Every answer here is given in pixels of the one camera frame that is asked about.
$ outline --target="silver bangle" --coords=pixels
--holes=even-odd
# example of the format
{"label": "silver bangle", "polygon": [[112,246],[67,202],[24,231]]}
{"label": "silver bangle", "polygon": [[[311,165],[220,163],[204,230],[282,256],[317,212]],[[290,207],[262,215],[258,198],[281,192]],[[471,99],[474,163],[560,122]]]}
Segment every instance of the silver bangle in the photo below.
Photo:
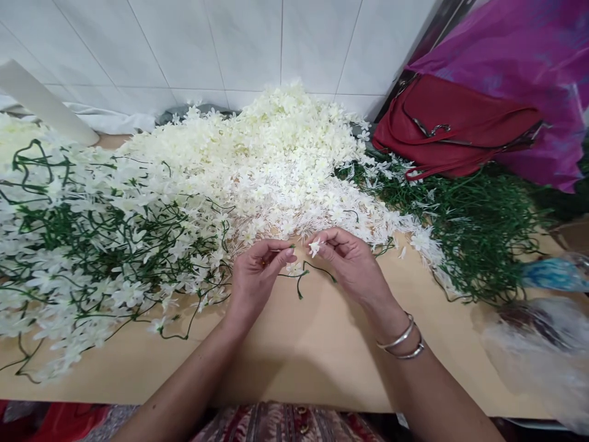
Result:
{"label": "silver bangle", "polygon": [[409,335],[411,334],[411,330],[413,330],[413,327],[415,325],[415,321],[414,321],[413,316],[411,314],[409,314],[407,312],[405,312],[405,314],[409,318],[409,326],[407,327],[407,330],[405,330],[405,332],[403,332],[403,334],[401,336],[399,336],[399,338],[397,338],[397,340],[391,344],[383,345],[377,341],[376,345],[378,345],[379,348],[388,351],[389,348],[395,347],[395,346],[401,344],[405,339],[407,339],[409,337]]}
{"label": "silver bangle", "polygon": [[423,351],[424,348],[425,348],[425,345],[423,344],[423,336],[420,332],[419,333],[419,344],[417,344],[417,348],[415,349],[415,351],[413,351],[413,353],[409,353],[409,354],[401,355],[401,356],[397,356],[397,355],[393,354],[393,356],[395,356],[397,359],[413,359],[414,357],[417,357],[419,355],[419,353],[421,353]]}

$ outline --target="bag strap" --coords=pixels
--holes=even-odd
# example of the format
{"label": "bag strap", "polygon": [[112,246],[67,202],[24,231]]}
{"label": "bag strap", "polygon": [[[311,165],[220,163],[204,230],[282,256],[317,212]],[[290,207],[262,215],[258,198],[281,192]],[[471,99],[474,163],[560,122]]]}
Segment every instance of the bag strap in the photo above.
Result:
{"label": "bag strap", "polygon": [[[503,149],[494,149],[491,152],[485,152],[485,153],[482,153],[479,155],[475,155],[474,157],[464,158],[462,160],[454,161],[453,163],[448,163],[443,166],[417,166],[417,167],[408,169],[405,172],[405,178],[407,179],[407,181],[416,181],[416,180],[427,178],[428,176],[431,176],[431,175],[434,175],[434,174],[437,174],[440,172],[446,172],[446,171],[456,169],[459,167],[468,166],[473,163],[477,163],[477,164],[486,163],[486,162],[490,161],[491,158],[493,158],[496,153],[499,153],[502,150]],[[413,173],[415,171],[424,171],[424,172],[417,174],[417,175],[409,176],[410,173]]]}

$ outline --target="purple fabric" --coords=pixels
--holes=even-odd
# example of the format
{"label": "purple fabric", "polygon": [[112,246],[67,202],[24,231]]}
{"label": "purple fabric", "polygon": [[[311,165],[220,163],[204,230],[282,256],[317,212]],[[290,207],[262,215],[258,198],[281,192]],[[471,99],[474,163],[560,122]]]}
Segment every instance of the purple fabric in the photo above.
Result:
{"label": "purple fabric", "polygon": [[409,69],[536,106],[552,127],[531,150],[497,160],[525,179],[574,193],[589,105],[589,1],[491,0]]}

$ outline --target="white tile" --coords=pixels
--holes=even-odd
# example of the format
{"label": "white tile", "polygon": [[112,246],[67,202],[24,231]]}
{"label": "white tile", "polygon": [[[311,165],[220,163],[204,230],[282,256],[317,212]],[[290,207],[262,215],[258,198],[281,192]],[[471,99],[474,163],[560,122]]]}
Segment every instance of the white tile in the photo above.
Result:
{"label": "white tile", "polygon": [[172,88],[223,89],[203,0],[130,0]]}
{"label": "white tile", "polygon": [[253,103],[262,94],[262,92],[251,91],[225,91],[225,93],[227,94],[228,107],[232,111],[241,111],[244,106]]}
{"label": "white tile", "polygon": [[317,100],[327,101],[328,103],[333,102],[334,94],[316,94],[310,93],[309,95],[315,97]]}
{"label": "white tile", "polygon": [[107,111],[129,113],[126,98],[114,86],[66,86],[66,88],[74,97],[74,103]]}
{"label": "white tile", "polygon": [[0,24],[0,55],[3,58],[15,59],[41,83],[59,83],[55,76],[45,69],[2,24]]}
{"label": "white tile", "polygon": [[129,114],[160,115],[178,102],[170,89],[118,88],[126,100]]}
{"label": "white tile", "polygon": [[280,84],[280,0],[206,0],[225,88]]}
{"label": "white tile", "polygon": [[74,97],[70,94],[69,90],[65,89],[63,86],[45,85],[45,87],[62,102],[71,103],[74,100]]}
{"label": "white tile", "polygon": [[282,83],[300,78],[310,92],[334,93],[361,0],[284,0]]}
{"label": "white tile", "polygon": [[0,2],[0,20],[63,84],[112,82],[53,2]]}
{"label": "white tile", "polygon": [[384,95],[436,0],[364,0],[338,94]]}
{"label": "white tile", "polygon": [[224,90],[172,89],[178,104],[216,104],[229,107]]}
{"label": "white tile", "polygon": [[334,101],[355,112],[366,121],[373,122],[385,104],[386,95],[336,95]]}
{"label": "white tile", "polygon": [[116,86],[167,87],[125,0],[55,0]]}

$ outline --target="wooden table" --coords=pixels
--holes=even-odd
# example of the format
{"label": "wooden table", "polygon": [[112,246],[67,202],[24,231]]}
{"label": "wooden table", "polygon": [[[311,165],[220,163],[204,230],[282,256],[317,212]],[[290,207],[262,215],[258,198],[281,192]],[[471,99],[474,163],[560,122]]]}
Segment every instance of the wooden table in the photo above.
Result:
{"label": "wooden table", "polygon": [[[548,236],[542,237],[542,243],[545,252],[561,250]],[[299,259],[309,258],[302,247],[297,247],[296,254]],[[415,316],[434,353],[489,416],[549,417],[538,401],[509,392],[488,360],[477,332],[486,306],[449,303],[419,254],[408,245],[404,259],[398,259],[398,250],[391,250],[379,257],[379,263],[395,297]],[[324,265],[318,259],[314,264]],[[381,350],[362,312],[327,275],[310,270],[301,281],[303,300],[297,298],[294,279],[278,279],[214,404],[276,400],[355,411],[396,411],[395,392],[381,376]],[[550,294],[529,290],[528,295]],[[178,324],[184,330],[187,316]],[[203,312],[187,341],[166,341],[149,333],[147,324],[129,324],[103,348],[84,353],[70,374],[48,384],[34,385],[25,377],[13,376],[15,370],[8,368],[0,373],[0,398],[143,403],[221,316],[222,308]],[[0,341],[2,365],[18,355],[14,340]],[[41,354],[36,365],[44,360]]]}

